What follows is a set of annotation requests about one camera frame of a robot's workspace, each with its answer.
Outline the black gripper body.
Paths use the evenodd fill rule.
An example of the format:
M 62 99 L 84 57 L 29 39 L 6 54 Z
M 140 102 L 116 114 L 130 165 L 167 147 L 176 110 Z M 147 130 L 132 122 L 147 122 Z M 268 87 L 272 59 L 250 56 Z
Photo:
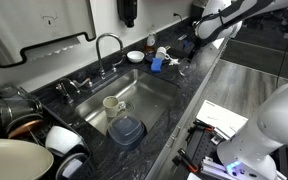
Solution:
M 200 50 L 200 48 L 203 46 L 203 41 L 200 38 L 194 38 L 192 40 L 192 43 L 194 44 L 193 49 L 190 51 L 188 58 L 190 60 L 193 59 L 193 57 L 195 56 L 195 54 Z

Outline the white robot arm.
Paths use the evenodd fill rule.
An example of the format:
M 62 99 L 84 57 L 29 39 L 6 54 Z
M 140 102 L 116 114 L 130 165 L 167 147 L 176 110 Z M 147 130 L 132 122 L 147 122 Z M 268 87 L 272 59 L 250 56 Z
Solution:
M 201 47 L 236 34 L 244 19 L 286 7 L 288 0 L 208 0 L 202 17 L 193 25 L 196 39 L 188 58 Z

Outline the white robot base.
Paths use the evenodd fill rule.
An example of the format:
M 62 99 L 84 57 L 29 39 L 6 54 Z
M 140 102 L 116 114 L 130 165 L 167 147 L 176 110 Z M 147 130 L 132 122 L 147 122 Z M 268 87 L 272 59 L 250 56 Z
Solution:
M 270 153 L 288 145 L 288 84 L 279 87 L 217 155 L 229 176 L 237 180 L 278 180 Z

